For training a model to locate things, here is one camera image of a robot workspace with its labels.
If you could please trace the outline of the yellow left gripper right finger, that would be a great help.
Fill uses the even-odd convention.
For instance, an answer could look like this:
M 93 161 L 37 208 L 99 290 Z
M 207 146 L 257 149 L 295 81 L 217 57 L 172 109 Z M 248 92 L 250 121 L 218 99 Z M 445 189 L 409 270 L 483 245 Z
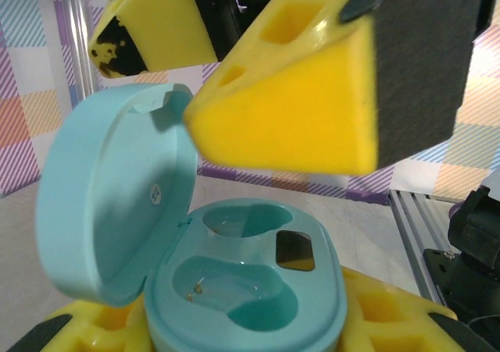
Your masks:
M 449 308 L 342 268 L 348 311 L 338 352 L 498 352 Z

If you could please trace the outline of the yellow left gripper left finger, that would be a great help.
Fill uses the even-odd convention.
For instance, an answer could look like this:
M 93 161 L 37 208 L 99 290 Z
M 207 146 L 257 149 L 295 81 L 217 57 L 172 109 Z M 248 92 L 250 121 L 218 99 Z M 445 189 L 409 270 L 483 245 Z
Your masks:
M 153 352 L 143 297 L 122 308 L 76 300 L 6 352 Z

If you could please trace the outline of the light blue earbud charging case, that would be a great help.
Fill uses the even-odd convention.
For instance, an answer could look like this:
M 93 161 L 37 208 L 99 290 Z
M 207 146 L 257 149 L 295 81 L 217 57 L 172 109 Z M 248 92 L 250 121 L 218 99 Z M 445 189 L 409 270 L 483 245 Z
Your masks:
M 347 297 L 322 224 L 259 198 L 191 207 L 191 98 L 128 84 L 71 112 L 38 186 L 43 269 L 69 297 L 142 297 L 157 352 L 334 352 Z

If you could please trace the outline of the aluminium corner post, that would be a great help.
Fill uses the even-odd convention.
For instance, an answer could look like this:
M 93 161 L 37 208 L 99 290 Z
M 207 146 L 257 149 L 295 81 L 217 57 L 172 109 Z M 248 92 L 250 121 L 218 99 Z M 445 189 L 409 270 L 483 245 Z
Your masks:
M 88 55 L 93 31 L 91 11 L 87 0 L 62 0 L 62 7 L 68 30 L 76 94 L 78 101 L 82 101 L 98 90 L 97 73 Z

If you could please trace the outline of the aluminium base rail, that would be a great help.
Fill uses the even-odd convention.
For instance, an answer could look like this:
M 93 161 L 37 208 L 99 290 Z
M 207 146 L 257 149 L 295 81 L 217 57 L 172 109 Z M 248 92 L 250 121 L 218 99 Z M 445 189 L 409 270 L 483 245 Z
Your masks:
M 420 295 L 444 304 L 427 268 L 424 251 L 443 251 L 450 258 L 459 253 L 448 240 L 448 213 L 459 200 L 402 190 L 391 190 L 388 200 Z

